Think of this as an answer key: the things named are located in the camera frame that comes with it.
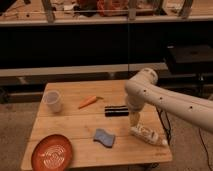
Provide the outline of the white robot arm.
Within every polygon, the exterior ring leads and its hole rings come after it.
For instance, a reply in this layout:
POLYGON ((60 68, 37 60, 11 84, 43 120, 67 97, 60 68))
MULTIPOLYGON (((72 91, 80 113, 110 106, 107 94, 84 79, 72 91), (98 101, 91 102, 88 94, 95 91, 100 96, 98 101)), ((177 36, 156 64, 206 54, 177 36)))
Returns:
POLYGON ((125 82, 130 113, 139 113, 148 103, 213 133, 213 101, 161 88, 157 81, 155 70, 143 68, 125 82))

